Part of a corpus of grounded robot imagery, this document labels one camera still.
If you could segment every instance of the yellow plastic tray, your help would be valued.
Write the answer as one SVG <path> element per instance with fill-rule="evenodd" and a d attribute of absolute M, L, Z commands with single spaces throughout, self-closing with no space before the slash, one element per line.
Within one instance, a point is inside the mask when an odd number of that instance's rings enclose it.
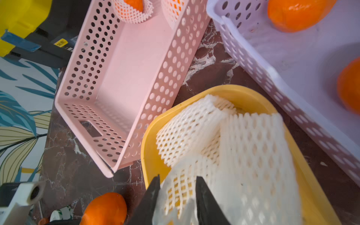
<path fill-rule="evenodd" d="M 248 113 L 276 113 L 274 106 L 262 95 L 247 87 L 238 85 L 222 85 L 210 88 L 196 96 L 171 108 L 154 119 L 145 132 L 141 145 L 141 165 L 144 173 L 145 187 L 153 177 L 160 174 L 161 182 L 170 171 L 158 154 L 156 146 L 156 134 L 158 131 L 182 111 L 188 105 L 205 97 L 217 95 L 232 102 L 239 110 Z M 300 149 L 296 145 L 289 130 L 285 127 L 285 138 L 293 156 L 296 170 L 296 180 L 299 184 L 299 192 L 302 203 L 303 224 L 311 225 L 340 225 L 339 218 L 335 214 L 318 181 L 306 163 Z"/>
<path fill-rule="evenodd" d="M 46 20 L 52 0 L 0 0 L 0 37 L 5 29 L 25 38 Z M 14 45 L 0 40 L 0 57 L 7 55 Z"/>

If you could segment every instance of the basket handle cutout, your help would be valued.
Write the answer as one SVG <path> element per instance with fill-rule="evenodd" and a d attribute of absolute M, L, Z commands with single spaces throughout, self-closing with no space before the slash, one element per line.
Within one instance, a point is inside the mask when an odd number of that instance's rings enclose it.
<path fill-rule="evenodd" d="M 96 138 L 102 136 L 102 134 L 100 134 L 100 132 L 96 129 L 96 127 L 91 124 L 90 121 L 81 120 L 79 122 L 86 129 L 86 131 L 90 134 L 91 137 Z"/>

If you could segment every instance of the yellow label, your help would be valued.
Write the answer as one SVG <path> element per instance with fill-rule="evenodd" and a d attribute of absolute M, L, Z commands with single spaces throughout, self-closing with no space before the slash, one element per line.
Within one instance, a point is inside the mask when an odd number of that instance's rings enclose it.
<path fill-rule="evenodd" d="M 54 45 L 58 46 L 58 47 L 62 47 L 64 45 L 66 45 L 68 43 L 67 40 L 65 40 L 64 38 L 61 38 L 60 40 L 58 40 Z"/>

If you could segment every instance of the pink plastic basket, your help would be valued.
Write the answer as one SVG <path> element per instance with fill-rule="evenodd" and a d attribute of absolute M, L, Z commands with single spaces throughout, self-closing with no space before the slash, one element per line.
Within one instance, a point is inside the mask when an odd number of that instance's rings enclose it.
<path fill-rule="evenodd" d="M 206 3 L 187 1 L 171 29 L 160 0 L 140 24 L 120 22 L 109 0 L 91 2 L 55 106 L 106 177 L 140 159 L 146 128 L 171 108 L 209 23 Z"/>

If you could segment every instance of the white plastic basket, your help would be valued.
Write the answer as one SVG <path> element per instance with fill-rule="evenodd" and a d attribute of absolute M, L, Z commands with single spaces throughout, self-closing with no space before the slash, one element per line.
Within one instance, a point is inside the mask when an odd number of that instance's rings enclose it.
<path fill-rule="evenodd" d="M 317 25 L 277 31 L 267 0 L 209 0 L 226 51 L 360 186 L 360 117 L 336 94 L 336 79 L 360 57 L 360 1 L 339 0 Z"/>

